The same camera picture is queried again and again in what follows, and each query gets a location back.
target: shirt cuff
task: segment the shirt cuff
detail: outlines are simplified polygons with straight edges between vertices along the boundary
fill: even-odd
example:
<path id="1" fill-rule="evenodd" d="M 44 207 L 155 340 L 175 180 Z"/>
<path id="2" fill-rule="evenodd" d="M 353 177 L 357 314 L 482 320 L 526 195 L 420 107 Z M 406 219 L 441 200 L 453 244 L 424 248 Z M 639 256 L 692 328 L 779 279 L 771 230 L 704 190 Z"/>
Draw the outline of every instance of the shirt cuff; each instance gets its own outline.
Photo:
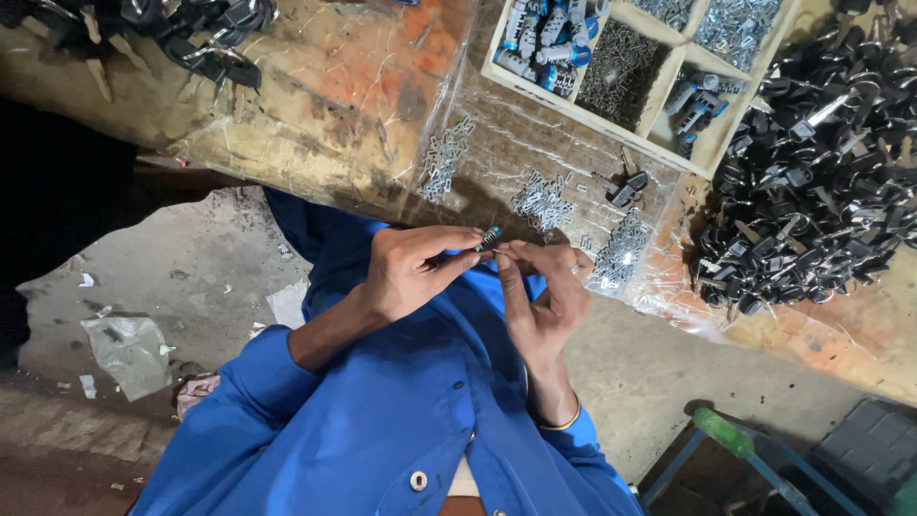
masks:
<path id="1" fill-rule="evenodd" d="M 538 428 L 541 437 L 564 457 L 593 456 L 599 450 L 598 435 L 592 417 L 580 404 L 580 415 L 563 430 Z"/>
<path id="2" fill-rule="evenodd" d="M 269 412 L 294 414 L 321 382 L 321 376 L 293 361 L 287 347 L 290 331 L 279 324 L 265 328 L 219 370 L 224 380 Z"/>

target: fingernail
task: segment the fingernail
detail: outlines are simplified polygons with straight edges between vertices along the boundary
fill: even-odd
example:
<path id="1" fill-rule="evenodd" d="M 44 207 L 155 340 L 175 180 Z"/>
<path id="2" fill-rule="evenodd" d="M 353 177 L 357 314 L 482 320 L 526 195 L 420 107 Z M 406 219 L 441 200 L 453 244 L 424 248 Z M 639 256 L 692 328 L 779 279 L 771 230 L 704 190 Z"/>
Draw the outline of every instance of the fingernail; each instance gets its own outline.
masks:
<path id="1" fill-rule="evenodd" d="M 502 271 L 510 266 L 510 257 L 505 254 L 497 254 L 493 257 L 493 260 L 497 263 L 498 271 Z"/>

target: right hand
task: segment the right hand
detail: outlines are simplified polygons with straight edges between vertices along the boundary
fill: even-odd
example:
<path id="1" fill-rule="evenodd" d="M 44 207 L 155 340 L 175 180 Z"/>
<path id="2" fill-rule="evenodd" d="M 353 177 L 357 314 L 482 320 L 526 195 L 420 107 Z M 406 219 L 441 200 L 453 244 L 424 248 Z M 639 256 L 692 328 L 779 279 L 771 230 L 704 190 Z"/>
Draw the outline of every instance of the right hand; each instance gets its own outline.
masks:
<path id="1" fill-rule="evenodd" d="M 576 330 L 589 309 L 592 297 L 582 286 L 594 265 L 585 252 L 569 245 L 541 247 L 524 241 L 510 241 L 496 254 L 506 330 L 526 366 L 533 371 L 553 366 L 562 355 L 567 338 Z M 573 274 L 570 267 L 577 265 Z M 528 302 L 523 273 L 539 272 L 547 288 L 534 303 Z"/>
<path id="2" fill-rule="evenodd" d="M 370 272 L 355 290 L 360 305 L 394 322 L 422 307 L 462 273 L 490 253 L 474 252 L 484 232 L 460 226 L 428 226 L 414 230 L 379 230 L 372 239 Z M 461 250 L 440 264 L 447 250 Z"/>

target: shirt sleeve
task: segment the shirt sleeve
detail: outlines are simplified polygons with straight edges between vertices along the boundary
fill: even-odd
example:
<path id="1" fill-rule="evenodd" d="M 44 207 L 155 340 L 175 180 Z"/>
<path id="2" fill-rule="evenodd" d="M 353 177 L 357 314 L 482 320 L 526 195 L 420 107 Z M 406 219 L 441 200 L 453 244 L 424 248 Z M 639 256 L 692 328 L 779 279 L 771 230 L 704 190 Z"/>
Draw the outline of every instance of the shirt sleeve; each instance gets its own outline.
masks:
<path id="1" fill-rule="evenodd" d="M 312 395 L 285 326 L 270 326 L 219 369 L 220 385 L 188 409 L 131 514 L 208 513 Z"/>
<path id="2" fill-rule="evenodd" d="M 567 459 L 609 507 L 622 514 L 643 514 L 624 479 L 605 460 L 589 412 L 580 405 L 579 417 L 563 430 L 539 428 L 542 438 Z"/>

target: forearm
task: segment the forearm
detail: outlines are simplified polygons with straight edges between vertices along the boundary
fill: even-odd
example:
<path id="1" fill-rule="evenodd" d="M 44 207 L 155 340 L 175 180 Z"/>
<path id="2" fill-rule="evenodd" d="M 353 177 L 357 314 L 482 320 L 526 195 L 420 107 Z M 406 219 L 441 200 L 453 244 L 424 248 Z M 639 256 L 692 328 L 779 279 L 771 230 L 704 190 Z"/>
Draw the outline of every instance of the forearm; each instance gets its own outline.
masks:
<path id="1" fill-rule="evenodd" d="M 533 418 L 540 425 L 552 428 L 573 421 L 580 402 L 570 386 L 563 354 L 548 364 L 526 365 L 528 408 Z"/>
<path id="2" fill-rule="evenodd" d="M 334 307 L 291 331 L 287 338 L 290 356 L 300 367 L 318 374 L 338 353 L 357 339 L 384 328 L 388 321 L 368 309 L 357 285 Z"/>

